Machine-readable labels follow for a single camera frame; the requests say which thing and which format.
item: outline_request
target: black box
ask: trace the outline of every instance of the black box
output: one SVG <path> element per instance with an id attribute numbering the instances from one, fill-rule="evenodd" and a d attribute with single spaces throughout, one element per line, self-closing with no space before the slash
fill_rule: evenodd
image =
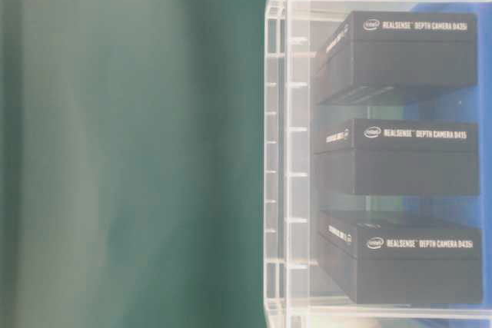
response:
<path id="1" fill-rule="evenodd" d="M 475 228 L 399 212 L 320 212 L 318 263 L 355 303 L 480 303 Z"/>
<path id="2" fill-rule="evenodd" d="M 356 118 L 322 128 L 314 176 L 321 193 L 478 195 L 477 126 Z"/>
<path id="3" fill-rule="evenodd" d="M 475 84 L 471 13 L 352 12 L 314 60 L 317 104 L 403 105 Z"/>

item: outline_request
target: plastic storage bin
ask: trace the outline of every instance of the plastic storage bin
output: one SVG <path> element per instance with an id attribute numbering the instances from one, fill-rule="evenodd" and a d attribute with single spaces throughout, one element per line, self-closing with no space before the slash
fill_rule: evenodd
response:
<path id="1" fill-rule="evenodd" d="M 267 0 L 269 327 L 489 327 L 492 0 Z"/>

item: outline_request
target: intel logo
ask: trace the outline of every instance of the intel logo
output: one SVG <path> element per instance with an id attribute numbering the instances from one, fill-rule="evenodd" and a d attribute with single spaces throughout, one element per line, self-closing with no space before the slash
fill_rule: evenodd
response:
<path id="1" fill-rule="evenodd" d="M 367 247 L 371 250 L 381 249 L 384 245 L 384 240 L 381 237 L 372 237 L 367 240 Z"/>
<path id="2" fill-rule="evenodd" d="M 367 138 L 376 138 L 379 137 L 381 132 L 382 130 L 380 127 L 373 126 L 373 127 L 366 128 L 366 130 L 364 131 L 364 136 Z"/>
<path id="3" fill-rule="evenodd" d="M 364 30 L 366 31 L 377 30 L 380 24 L 381 23 L 377 19 L 368 19 L 366 22 L 364 22 Z"/>

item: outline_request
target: stacked boxes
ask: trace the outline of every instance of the stacked boxes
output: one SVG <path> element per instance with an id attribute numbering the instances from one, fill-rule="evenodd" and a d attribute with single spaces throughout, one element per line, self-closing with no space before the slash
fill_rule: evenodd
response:
<path id="1" fill-rule="evenodd" d="M 476 33 L 472 14 L 352 12 L 316 55 L 313 102 L 402 105 L 474 86 Z M 354 118 L 312 142 L 320 194 L 479 194 L 473 123 Z M 356 303 L 479 303 L 480 231 L 418 211 L 321 211 L 319 265 Z"/>

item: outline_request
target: green background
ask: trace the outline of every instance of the green background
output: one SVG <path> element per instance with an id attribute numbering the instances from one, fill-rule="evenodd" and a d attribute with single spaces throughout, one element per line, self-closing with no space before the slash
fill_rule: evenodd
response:
<path id="1" fill-rule="evenodd" d="M 264 1 L 2 0 L 2 326 L 264 326 Z"/>

